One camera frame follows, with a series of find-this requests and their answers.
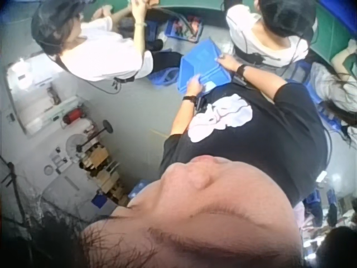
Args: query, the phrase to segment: graphic print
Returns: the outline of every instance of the graphic print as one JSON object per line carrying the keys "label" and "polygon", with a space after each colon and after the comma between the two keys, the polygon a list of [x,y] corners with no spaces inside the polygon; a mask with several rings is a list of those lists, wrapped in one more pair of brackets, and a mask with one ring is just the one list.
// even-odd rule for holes
{"label": "graphic print", "polygon": [[226,127],[240,127],[252,120],[251,106],[240,96],[234,94],[207,105],[205,113],[198,113],[189,125],[188,136],[191,142],[200,142],[214,130]]}

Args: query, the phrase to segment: closed eye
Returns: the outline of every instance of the closed eye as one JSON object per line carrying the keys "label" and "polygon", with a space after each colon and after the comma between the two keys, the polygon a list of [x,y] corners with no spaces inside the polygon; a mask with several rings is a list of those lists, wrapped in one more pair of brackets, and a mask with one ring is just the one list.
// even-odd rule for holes
{"label": "closed eye", "polygon": [[246,216],[243,213],[238,213],[236,208],[227,205],[221,205],[221,204],[207,205],[199,209],[193,216],[197,216],[200,214],[222,214],[222,215],[235,216],[239,218],[246,218]]}

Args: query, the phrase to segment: neck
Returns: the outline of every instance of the neck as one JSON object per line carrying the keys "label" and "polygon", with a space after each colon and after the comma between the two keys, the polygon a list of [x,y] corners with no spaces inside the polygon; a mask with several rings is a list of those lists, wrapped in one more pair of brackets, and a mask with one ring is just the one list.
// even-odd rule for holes
{"label": "neck", "polygon": [[273,33],[271,30],[268,29],[268,27],[265,25],[265,23],[263,22],[263,20],[259,20],[258,22],[263,31],[265,32],[265,34],[272,39],[274,42],[278,43],[278,44],[282,44],[284,45],[286,43],[287,38],[286,37],[281,37],[276,35],[275,33]]}
{"label": "neck", "polygon": [[68,42],[66,43],[65,47],[64,47],[64,51],[66,50],[72,50],[75,47],[79,46],[80,44],[82,44],[84,41],[86,40],[85,37],[77,37],[75,40],[73,40],[72,42]]}

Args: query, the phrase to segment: black t-shirt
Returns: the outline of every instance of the black t-shirt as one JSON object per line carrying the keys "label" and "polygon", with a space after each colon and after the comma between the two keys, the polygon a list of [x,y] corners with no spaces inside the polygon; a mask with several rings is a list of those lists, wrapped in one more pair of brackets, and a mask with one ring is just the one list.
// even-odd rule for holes
{"label": "black t-shirt", "polygon": [[326,168],[327,142],[316,107],[302,84],[289,83],[270,103],[236,84],[215,88],[183,135],[164,144],[160,174],[200,155],[253,165],[268,174],[291,204],[311,194]]}

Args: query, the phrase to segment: hand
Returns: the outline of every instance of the hand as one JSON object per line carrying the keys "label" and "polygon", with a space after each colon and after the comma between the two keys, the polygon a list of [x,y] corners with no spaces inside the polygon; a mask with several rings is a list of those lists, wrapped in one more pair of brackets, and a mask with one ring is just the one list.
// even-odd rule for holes
{"label": "hand", "polygon": [[347,50],[348,50],[348,52],[349,52],[350,54],[357,53],[357,41],[351,39],[351,40],[348,42]]}
{"label": "hand", "polygon": [[237,71],[242,64],[229,54],[222,54],[216,61],[229,71]]}
{"label": "hand", "polygon": [[107,4],[105,6],[102,6],[100,9],[96,10],[91,18],[91,20],[97,20],[99,18],[107,17],[112,14],[112,9],[113,6],[110,4]]}
{"label": "hand", "polygon": [[131,0],[132,13],[136,23],[142,23],[145,20],[148,0]]}
{"label": "hand", "polygon": [[194,77],[191,78],[191,80],[187,84],[187,96],[198,96],[198,94],[201,93],[203,89],[203,85],[200,84],[199,82],[200,75],[195,75]]}

